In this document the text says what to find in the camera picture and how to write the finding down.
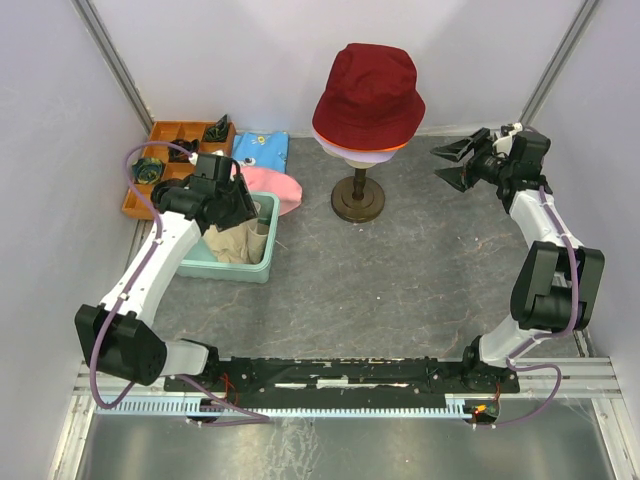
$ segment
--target blue cloth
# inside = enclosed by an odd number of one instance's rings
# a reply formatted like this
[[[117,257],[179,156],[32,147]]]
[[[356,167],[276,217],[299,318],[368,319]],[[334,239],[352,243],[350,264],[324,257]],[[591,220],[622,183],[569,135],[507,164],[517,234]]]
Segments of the blue cloth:
[[[288,153],[287,133],[243,133],[233,139],[231,156],[243,166],[254,165],[285,173]]]

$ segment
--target plastic bin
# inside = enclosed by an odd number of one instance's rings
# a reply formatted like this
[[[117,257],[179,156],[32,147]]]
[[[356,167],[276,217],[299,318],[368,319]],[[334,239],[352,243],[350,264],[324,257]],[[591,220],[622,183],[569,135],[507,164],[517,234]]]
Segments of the plastic bin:
[[[218,262],[209,247],[200,239],[182,260],[180,267],[178,267],[178,275],[235,282],[265,283],[269,280],[271,256],[276,243],[280,199],[272,193],[252,193],[251,197],[262,206],[259,222],[269,225],[269,235],[262,261],[257,265]]]

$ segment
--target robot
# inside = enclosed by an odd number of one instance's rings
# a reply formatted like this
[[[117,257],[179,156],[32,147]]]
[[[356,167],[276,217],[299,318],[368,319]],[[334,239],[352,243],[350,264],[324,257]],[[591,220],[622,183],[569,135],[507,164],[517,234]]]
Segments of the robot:
[[[164,377],[165,390],[181,392],[219,389],[224,378],[233,382],[239,405],[247,409],[375,412],[442,407],[447,394],[517,393],[518,373],[536,368],[518,367],[519,357],[542,341],[587,327],[604,268],[602,252],[582,245],[557,213],[542,174],[550,145],[544,135],[515,123],[496,133],[482,128],[432,150],[452,162],[464,160],[462,166],[435,172],[460,192],[480,180],[495,185],[529,246],[511,294],[510,315],[478,336],[461,361],[221,358],[213,345],[160,339],[153,319],[183,257],[208,228],[224,230],[256,216],[235,160],[191,154],[194,175],[154,188],[156,224],[124,276],[99,305],[82,305],[76,314],[84,358],[94,374],[94,397],[100,398],[96,371],[130,381],[128,388]],[[100,400],[99,405],[110,408],[128,388],[113,404]],[[468,410],[470,422],[490,424],[497,418],[495,410],[474,406]]]

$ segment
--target gray floor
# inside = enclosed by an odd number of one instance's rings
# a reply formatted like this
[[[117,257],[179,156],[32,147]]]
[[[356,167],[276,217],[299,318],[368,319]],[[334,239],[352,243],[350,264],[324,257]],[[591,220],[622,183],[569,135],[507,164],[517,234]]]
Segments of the gray floor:
[[[502,415],[533,405],[503,401]],[[280,419],[202,428],[98,415],[78,480],[613,480],[589,401],[557,401],[518,427],[462,421]]]
[[[451,140],[416,137],[371,169],[386,205],[361,225],[329,204],[352,169],[313,139],[291,140],[288,173],[303,205],[280,217],[269,282],[175,277],[154,329],[216,345],[223,356],[460,357],[508,314],[527,248],[495,187],[461,194],[433,174],[448,163],[429,150]],[[569,337],[531,355],[577,349]]]

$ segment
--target hat stand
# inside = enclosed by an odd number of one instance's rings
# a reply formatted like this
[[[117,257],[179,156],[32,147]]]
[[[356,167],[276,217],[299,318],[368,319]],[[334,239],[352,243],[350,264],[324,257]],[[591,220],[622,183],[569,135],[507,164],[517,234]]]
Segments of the hat stand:
[[[378,182],[367,178],[367,169],[375,163],[355,162],[331,152],[333,157],[342,158],[355,169],[353,176],[340,180],[331,192],[331,207],[341,219],[351,223],[370,222],[384,208],[384,190]]]

